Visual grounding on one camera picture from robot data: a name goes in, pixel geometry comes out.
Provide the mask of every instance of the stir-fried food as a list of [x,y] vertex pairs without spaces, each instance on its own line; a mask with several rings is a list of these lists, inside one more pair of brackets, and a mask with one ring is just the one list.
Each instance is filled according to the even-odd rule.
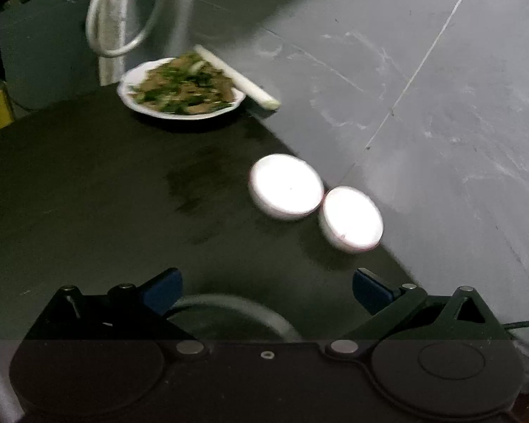
[[142,106],[174,114],[201,114],[231,106],[233,81],[197,53],[182,54],[147,72],[131,94]]

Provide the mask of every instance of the screw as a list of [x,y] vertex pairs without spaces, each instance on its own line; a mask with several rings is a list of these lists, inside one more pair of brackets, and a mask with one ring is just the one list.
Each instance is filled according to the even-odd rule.
[[331,349],[341,355],[351,355],[359,349],[359,346],[352,340],[339,339],[331,342]]
[[197,340],[182,340],[176,344],[176,350],[183,355],[197,355],[203,352],[203,343]]

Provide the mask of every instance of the plate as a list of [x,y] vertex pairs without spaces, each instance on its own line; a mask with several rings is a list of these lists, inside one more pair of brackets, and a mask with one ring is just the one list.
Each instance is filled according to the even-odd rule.
[[235,89],[235,87],[233,87],[233,95],[235,97],[235,100],[231,104],[231,106],[227,108],[222,108],[220,110],[213,111],[213,112],[206,112],[203,114],[192,114],[192,115],[173,114],[171,112],[155,111],[155,110],[152,110],[150,108],[147,108],[146,106],[142,106],[139,103],[137,103],[130,96],[130,93],[134,91],[133,86],[138,86],[139,84],[141,84],[141,82],[147,76],[147,72],[149,70],[153,70],[154,68],[158,67],[159,65],[162,65],[163,63],[170,62],[172,59],[174,59],[174,57],[169,57],[167,59],[154,60],[152,62],[145,62],[145,63],[142,63],[141,65],[138,65],[133,70],[129,70],[128,72],[125,72],[120,81],[120,85],[118,86],[118,95],[122,99],[123,104],[127,106],[128,108],[132,109],[133,111],[141,112],[142,114],[147,114],[154,118],[178,119],[181,121],[197,121],[200,119],[213,118],[225,112],[234,110],[241,104],[241,102],[245,98],[244,92],[241,92],[240,90]]

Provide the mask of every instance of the dark table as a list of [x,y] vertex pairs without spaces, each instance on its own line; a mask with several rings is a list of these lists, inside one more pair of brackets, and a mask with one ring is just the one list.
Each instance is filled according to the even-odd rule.
[[336,338],[368,315],[351,276],[409,278],[382,248],[333,249],[313,214],[265,216],[251,165],[290,151],[243,109],[199,122],[145,119],[114,87],[0,131],[0,339],[22,338],[54,291],[104,293],[175,266],[185,293],[264,304],[308,339]]

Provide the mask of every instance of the white hose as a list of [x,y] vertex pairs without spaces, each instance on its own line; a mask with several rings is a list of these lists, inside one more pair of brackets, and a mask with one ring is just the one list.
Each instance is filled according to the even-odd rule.
[[151,33],[151,30],[153,30],[154,25],[157,23],[157,19],[160,16],[165,4],[165,0],[155,0],[153,11],[151,11],[151,15],[147,19],[147,23],[145,24],[144,28],[125,46],[117,49],[103,49],[98,39],[97,30],[98,12],[100,10],[101,2],[102,0],[90,1],[88,14],[86,15],[86,39],[89,42],[90,48],[96,54],[98,54],[100,57],[107,57],[109,59],[123,56],[144,42],[145,38],[149,36],[149,33]]
[[227,294],[191,295],[179,299],[172,308],[195,306],[226,308],[268,327],[286,342],[302,341],[294,327],[278,313],[243,297]]

